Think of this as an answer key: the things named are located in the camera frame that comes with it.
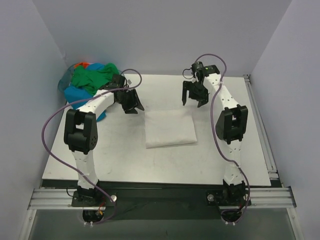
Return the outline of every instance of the folded white cloth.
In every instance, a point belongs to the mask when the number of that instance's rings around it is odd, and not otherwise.
[[[194,121],[187,109],[146,112],[144,127],[147,149],[197,142]]]

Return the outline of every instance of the gray wall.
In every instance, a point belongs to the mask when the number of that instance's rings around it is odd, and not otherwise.
[[[33,0],[69,64],[181,74],[203,53],[254,69],[291,0]]]
[[[47,154],[41,128],[63,104],[57,82],[66,70],[59,49],[31,0],[0,7],[0,239],[18,238]],[[57,121],[48,128],[50,145]]]
[[[280,177],[306,239],[320,232],[320,1],[293,0],[251,79]]]

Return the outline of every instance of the purple hose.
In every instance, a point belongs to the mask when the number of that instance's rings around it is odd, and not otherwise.
[[[201,56],[199,56],[195,61],[197,62],[200,58],[204,57],[204,56],[213,56],[213,57],[216,57],[218,59],[221,60],[221,62],[223,63],[224,65],[224,71],[223,73],[221,74],[221,77],[220,77],[220,86],[218,88],[218,90],[215,92],[215,94],[213,95],[213,98],[211,100],[211,106],[210,106],[210,119],[211,119],[211,129],[212,129],[212,134],[213,134],[213,139],[214,139],[214,143],[215,143],[215,146],[216,148],[218,149],[218,152],[220,153],[221,157],[226,160],[227,162],[229,163],[233,163],[235,164],[239,171],[241,172],[241,174],[243,175],[245,181],[246,181],[246,185],[248,187],[248,196],[246,198],[246,201],[245,201],[245,205],[244,205],[244,209],[243,209],[243,212],[241,214],[241,216],[236,220],[234,221],[235,224],[237,224],[242,218],[243,218],[243,215],[245,213],[245,211],[247,211],[247,208],[248,208],[248,204],[249,204],[249,200],[250,200],[250,184],[249,184],[249,180],[246,176],[246,174],[244,173],[244,171],[239,167],[239,164],[235,161],[235,160],[231,160],[231,159],[228,159],[224,154],[223,152],[221,151],[220,149],[220,146],[218,144],[218,140],[217,140],[217,135],[216,135],[216,130],[215,130],[215,123],[214,123],[214,102],[215,102],[215,99],[218,95],[218,93],[220,92],[221,88],[222,88],[222,82],[223,82],[223,78],[227,72],[227,64],[226,62],[218,55],[215,55],[215,54],[212,54],[212,53],[206,53],[206,54],[203,54]],[[230,209],[230,210],[223,210],[221,212],[221,214],[225,213],[225,212],[228,212],[228,211],[234,211],[233,209]]]
[[[99,97],[101,97],[102,95],[105,95],[105,94],[108,94],[108,93],[112,93],[112,92],[115,92],[115,91],[119,91],[119,90],[130,90],[130,89],[135,89],[137,87],[140,86],[140,84],[142,83],[142,76],[141,74],[137,71],[137,70],[134,70],[134,69],[131,69],[131,68],[128,68],[126,70],[123,70],[121,72],[121,75],[124,73],[124,72],[127,72],[127,71],[134,71],[136,72],[139,77],[140,77],[140,82],[136,85],[136,86],[132,86],[132,87],[123,87],[123,88],[115,88],[115,89],[111,89],[111,90],[108,90],[100,95],[97,95],[97,96],[94,96],[94,97],[91,97],[91,98],[87,98],[87,99],[81,99],[81,100],[78,100],[78,101],[74,101],[72,103],[69,103],[61,108],[59,108],[55,113],[53,113],[48,119],[47,121],[45,121],[43,127],[42,127],[42,131],[41,131],[41,141],[42,141],[42,144],[45,148],[45,150],[54,158],[56,159],[58,162],[62,163],[63,165],[66,165],[67,167],[75,170],[78,174],[80,174],[89,184],[91,184],[93,187],[95,187],[96,189],[98,189],[101,193],[103,193],[110,201],[111,203],[113,204],[113,207],[114,207],[114,211],[113,213],[106,217],[106,218],[103,218],[101,221],[99,222],[96,222],[95,224],[102,224],[108,220],[110,220],[111,218],[113,218],[116,214],[116,203],[113,201],[113,199],[110,197],[110,195],[108,193],[106,193],[102,188],[100,188],[99,186],[95,185],[92,181],[90,181],[82,171],[80,171],[79,169],[77,169],[76,167],[74,166],[71,166],[70,164],[66,163],[65,161],[61,160],[60,158],[58,158],[56,155],[54,155],[51,150],[48,148],[47,144],[46,144],[46,141],[45,141],[45,130],[46,130],[46,127],[48,125],[48,123],[51,121],[51,119],[53,119],[59,112],[61,112],[62,110],[66,109],[67,107],[73,105],[73,104],[79,104],[79,103],[83,103],[83,102],[88,102],[90,100],[94,100],[94,99],[97,99]]]

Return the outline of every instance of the purple cable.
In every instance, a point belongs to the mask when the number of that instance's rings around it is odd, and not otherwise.
[[[42,127],[42,131],[41,131],[41,141],[42,141],[42,144],[45,148],[45,150],[54,158],[56,159],[58,162],[62,163],[63,165],[66,165],[67,167],[75,170],[77,173],[79,173],[89,184],[91,184],[93,187],[95,187],[96,189],[98,189],[101,193],[103,193],[110,201],[111,203],[113,204],[113,207],[114,207],[114,211],[113,213],[106,217],[106,218],[103,218],[101,221],[99,222],[96,222],[94,224],[102,224],[108,220],[110,220],[111,218],[113,218],[115,215],[116,215],[116,203],[113,201],[113,199],[111,198],[111,196],[106,193],[102,188],[100,188],[99,186],[97,186],[96,184],[94,184],[92,181],[90,181],[86,176],[85,174],[80,171],[79,169],[77,169],[76,167],[66,163],[65,161],[61,160],[60,158],[58,158],[56,155],[54,155],[51,150],[48,148],[47,144],[46,144],[46,141],[45,141],[45,130],[46,130],[46,127],[48,125],[48,123],[51,121],[51,119],[53,119],[59,112],[61,112],[62,110],[66,109],[67,107],[73,105],[73,104],[79,104],[79,103],[83,103],[83,102],[88,102],[90,100],[94,100],[94,99],[97,99],[99,97],[101,97],[102,95],[105,95],[105,94],[108,94],[108,93],[112,93],[112,92],[115,92],[115,91],[119,91],[119,90],[130,90],[130,89],[135,89],[137,87],[140,86],[140,84],[142,83],[142,76],[141,74],[137,71],[137,70],[134,70],[134,69],[131,69],[131,68],[128,68],[126,70],[123,70],[121,72],[120,75],[122,75],[124,72],[127,72],[127,71],[134,71],[136,72],[139,77],[140,77],[140,82],[136,85],[136,86],[132,86],[132,87],[122,87],[122,88],[115,88],[115,89],[111,89],[111,90],[108,90],[100,95],[97,95],[97,96],[94,96],[94,97],[91,97],[91,98],[87,98],[87,99],[81,99],[81,100],[78,100],[78,101],[74,101],[72,103],[68,103],[67,105],[64,105],[63,107],[59,108],[55,113],[53,113],[48,119],[47,121],[45,121],[43,127]]]
[[[214,143],[215,143],[215,146],[216,148],[218,149],[218,152],[220,153],[221,157],[226,160],[227,162],[229,163],[233,163],[235,164],[239,171],[241,172],[241,174],[243,175],[245,181],[246,181],[246,185],[248,187],[248,196],[246,198],[246,201],[245,201],[245,205],[244,205],[244,209],[243,209],[243,212],[241,214],[241,216],[236,220],[234,221],[235,224],[237,224],[242,218],[243,218],[243,215],[245,213],[245,211],[247,211],[247,208],[248,208],[248,205],[249,205],[249,200],[250,200],[250,184],[249,184],[249,180],[246,176],[246,174],[244,173],[244,171],[239,167],[239,164],[235,161],[235,160],[231,160],[231,159],[228,159],[224,154],[223,152],[221,151],[220,147],[219,147],[219,144],[218,144],[218,140],[217,140],[217,135],[216,135],[216,130],[215,130],[215,123],[214,123],[214,102],[215,102],[215,99],[218,95],[218,93],[220,92],[221,88],[222,88],[222,82],[223,82],[223,78],[227,72],[227,64],[226,62],[218,55],[215,55],[215,54],[212,54],[212,53],[206,53],[206,54],[203,54],[201,56],[199,56],[195,61],[197,62],[200,58],[204,57],[204,56],[213,56],[213,57],[216,57],[218,59],[221,60],[221,62],[223,63],[224,65],[224,71],[223,73],[221,74],[221,77],[220,77],[220,86],[218,88],[218,90],[215,92],[215,94],[213,95],[213,98],[212,98],[212,101],[211,101],[211,107],[210,107],[210,119],[211,119],[211,129],[212,129],[212,134],[213,134],[213,139],[214,139]],[[221,214],[225,213],[225,212],[228,212],[228,211],[235,211],[234,209],[227,209],[227,210],[223,210],[221,211]]]

